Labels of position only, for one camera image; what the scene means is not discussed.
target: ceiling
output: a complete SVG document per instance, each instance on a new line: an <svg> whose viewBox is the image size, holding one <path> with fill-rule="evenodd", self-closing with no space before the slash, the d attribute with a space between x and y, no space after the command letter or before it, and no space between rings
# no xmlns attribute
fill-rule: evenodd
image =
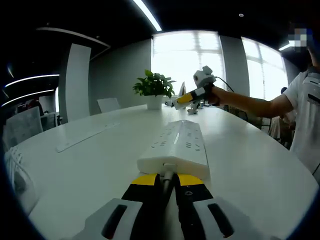
<svg viewBox="0 0 320 240"><path fill-rule="evenodd" d="M254 5L246 1L236 4L213 0L143 1L163 31L212 30L220 35L251 38L274 49L288 43L290 22L303 24L313 30L320 26L311 0L304 1L303 5L297 0L256 2ZM70 34L37 31L39 27L60 28L96 38L111 46L103 54L148 39L156 33L132 0L91 0L83 5L79 2L48 4L41 6L28 2L16 6L6 3L2 8L10 16L1 16L1 30L5 36L0 62L2 85L31 76L59 74L62 59L68 55L71 43L91 47L91 57L105 49L99 43ZM282 54L301 70L310 61L307 53L289 49ZM8 66L14 78L9 74ZM58 79L37 78L24 84L13 84L5 90L11 99L55 89Z"/></svg>

